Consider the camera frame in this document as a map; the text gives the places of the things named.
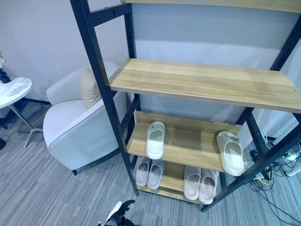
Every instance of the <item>chair leg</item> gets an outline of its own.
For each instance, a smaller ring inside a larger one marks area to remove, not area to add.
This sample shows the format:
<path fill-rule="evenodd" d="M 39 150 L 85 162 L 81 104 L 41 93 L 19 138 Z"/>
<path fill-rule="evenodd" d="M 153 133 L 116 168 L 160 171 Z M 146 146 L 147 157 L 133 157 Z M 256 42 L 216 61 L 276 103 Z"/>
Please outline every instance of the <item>chair leg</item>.
<path fill-rule="evenodd" d="M 4 125 L 2 122 L 0 122 L 0 126 L 2 126 L 4 129 L 7 129 L 8 127 Z"/>

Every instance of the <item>table leg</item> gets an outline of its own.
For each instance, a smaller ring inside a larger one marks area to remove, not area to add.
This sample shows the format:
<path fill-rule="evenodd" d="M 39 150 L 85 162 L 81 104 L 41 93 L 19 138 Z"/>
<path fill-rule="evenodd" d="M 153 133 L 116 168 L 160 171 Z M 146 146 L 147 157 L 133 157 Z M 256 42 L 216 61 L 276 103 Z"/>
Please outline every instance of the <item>table leg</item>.
<path fill-rule="evenodd" d="M 21 131 L 18 131 L 18 133 L 29 133 L 28 136 L 27 136 L 27 139 L 25 141 L 25 145 L 24 145 L 24 148 L 27 147 L 27 145 L 29 144 L 30 142 L 30 138 L 32 137 L 33 133 L 34 132 L 43 132 L 42 129 L 39 129 L 39 128 L 35 128 L 33 127 L 21 114 L 20 112 L 15 108 L 15 106 L 13 105 L 10 105 L 9 106 L 11 108 L 11 110 L 30 128 L 30 130 L 21 130 Z"/>

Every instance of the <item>shelf board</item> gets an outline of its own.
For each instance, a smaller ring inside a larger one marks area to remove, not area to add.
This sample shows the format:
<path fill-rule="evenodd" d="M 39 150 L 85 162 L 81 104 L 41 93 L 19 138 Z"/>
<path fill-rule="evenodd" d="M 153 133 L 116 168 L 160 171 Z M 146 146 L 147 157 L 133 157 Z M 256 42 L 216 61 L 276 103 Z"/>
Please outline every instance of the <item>shelf board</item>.
<path fill-rule="evenodd" d="M 301 12 L 300 0 L 121 0 L 124 3 L 163 3 L 258 8 L 286 12 Z"/>
<path fill-rule="evenodd" d="M 164 161 L 223 172 L 216 134 L 237 134 L 241 126 L 136 112 L 137 124 L 128 142 L 130 154 L 146 156 L 146 131 L 154 121 L 165 124 Z"/>
<path fill-rule="evenodd" d="M 147 186 L 144 186 L 144 187 L 138 187 L 138 189 L 141 191 L 145 191 L 145 192 L 160 194 L 160 195 L 167 196 L 170 198 L 179 199 L 179 200 L 183 200 L 186 202 L 192 202 L 192 203 L 203 205 L 203 203 L 198 198 L 196 200 L 189 200 L 185 197 L 183 192 L 174 191 L 174 190 L 167 189 L 167 188 L 159 187 L 156 190 L 151 190 Z"/>
<path fill-rule="evenodd" d="M 128 59 L 109 81 L 115 91 L 301 113 L 301 92 L 282 72 Z"/>
<path fill-rule="evenodd" d="M 184 191 L 184 172 L 185 166 L 166 162 L 165 171 L 162 176 L 160 186 L 163 188 L 176 190 L 179 192 Z"/>

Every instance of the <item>marble table top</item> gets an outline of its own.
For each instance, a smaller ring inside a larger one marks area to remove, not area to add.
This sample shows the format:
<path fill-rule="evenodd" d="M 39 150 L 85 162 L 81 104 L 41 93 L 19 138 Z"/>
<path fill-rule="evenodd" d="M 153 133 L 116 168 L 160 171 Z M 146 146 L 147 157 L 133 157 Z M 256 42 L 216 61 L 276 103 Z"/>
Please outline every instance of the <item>marble table top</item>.
<path fill-rule="evenodd" d="M 32 81 L 17 77 L 9 83 L 0 83 L 0 108 L 13 104 L 26 96 L 32 89 Z"/>

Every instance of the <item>slipper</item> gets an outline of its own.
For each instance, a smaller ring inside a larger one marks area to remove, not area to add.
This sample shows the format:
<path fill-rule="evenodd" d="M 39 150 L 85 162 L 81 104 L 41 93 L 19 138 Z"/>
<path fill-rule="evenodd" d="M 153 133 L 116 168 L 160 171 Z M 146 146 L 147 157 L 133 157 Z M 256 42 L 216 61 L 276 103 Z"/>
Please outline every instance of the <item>slipper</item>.
<path fill-rule="evenodd" d="M 186 166 L 184 173 L 184 195 L 189 200 L 198 198 L 201 168 Z"/>
<path fill-rule="evenodd" d="M 223 169 L 236 177 L 242 175 L 245 169 L 240 139 L 233 133 L 222 131 L 216 136 L 216 142 L 220 149 Z"/>
<path fill-rule="evenodd" d="M 155 121 L 147 129 L 146 154 L 150 159 L 160 159 L 164 154 L 165 126 Z"/>
<path fill-rule="evenodd" d="M 136 177 L 136 184 L 138 186 L 145 186 L 147 183 L 147 178 L 149 176 L 149 171 L 151 167 L 151 160 L 146 157 L 139 156 L 135 165 L 135 177 Z"/>
<path fill-rule="evenodd" d="M 211 204 L 216 196 L 218 174 L 218 172 L 213 170 L 202 169 L 198 198 L 206 205 Z"/>
<path fill-rule="evenodd" d="M 151 162 L 150 174 L 147 181 L 147 187 L 155 190 L 160 186 L 161 179 L 165 170 L 165 162 L 162 160 L 154 160 Z"/>

